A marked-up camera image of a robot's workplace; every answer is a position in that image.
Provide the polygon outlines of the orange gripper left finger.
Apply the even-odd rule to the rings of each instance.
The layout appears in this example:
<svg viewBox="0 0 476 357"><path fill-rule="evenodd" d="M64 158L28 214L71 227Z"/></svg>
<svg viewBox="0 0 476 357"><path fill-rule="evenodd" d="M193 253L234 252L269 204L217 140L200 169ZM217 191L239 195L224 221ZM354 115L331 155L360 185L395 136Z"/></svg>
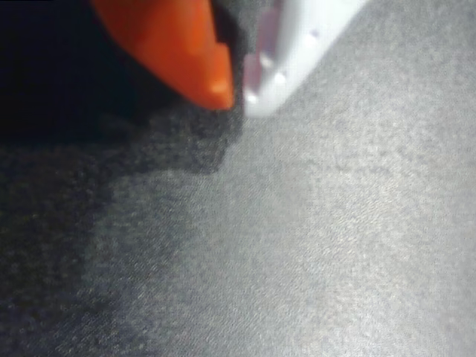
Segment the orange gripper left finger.
<svg viewBox="0 0 476 357"><path fill-rule="evenodd" d="M111 38L145 69L196 105L234 104L228 46L217 39L210 1L94 0Z"/></svg>

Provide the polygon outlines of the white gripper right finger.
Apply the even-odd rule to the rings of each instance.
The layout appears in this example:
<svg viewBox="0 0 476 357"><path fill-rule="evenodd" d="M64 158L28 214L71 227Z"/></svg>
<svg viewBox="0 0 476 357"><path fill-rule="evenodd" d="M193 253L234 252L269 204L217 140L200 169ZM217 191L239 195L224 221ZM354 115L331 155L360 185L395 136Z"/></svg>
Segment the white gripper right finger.
<svg viewBox="0 0 476 357"><path fill-rule="evenodd" d="M243 72L248 118L274 114L303 84L366 1L275 1L257 22Z"/></svg>

